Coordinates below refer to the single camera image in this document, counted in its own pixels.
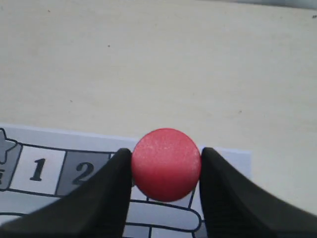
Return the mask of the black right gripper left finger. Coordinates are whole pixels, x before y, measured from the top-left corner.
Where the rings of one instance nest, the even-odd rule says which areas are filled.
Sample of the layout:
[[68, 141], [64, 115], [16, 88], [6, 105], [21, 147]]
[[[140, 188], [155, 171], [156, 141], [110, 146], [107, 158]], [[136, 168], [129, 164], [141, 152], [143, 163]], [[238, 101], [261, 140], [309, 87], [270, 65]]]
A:
[[56, 202], [0, 227], [2, 238], [120, 238], [132, 189], [131, 151], [119, 149], [88, 181]]

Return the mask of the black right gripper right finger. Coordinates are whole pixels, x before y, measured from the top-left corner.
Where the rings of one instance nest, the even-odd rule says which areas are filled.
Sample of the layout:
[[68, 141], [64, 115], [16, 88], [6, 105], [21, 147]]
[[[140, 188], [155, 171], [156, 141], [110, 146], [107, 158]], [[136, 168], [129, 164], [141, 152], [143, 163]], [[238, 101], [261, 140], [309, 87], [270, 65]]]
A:
[[216, 150], [202, 150], [200, 199], [210, 238], [315, 238], [317, 217], [265, 191]]

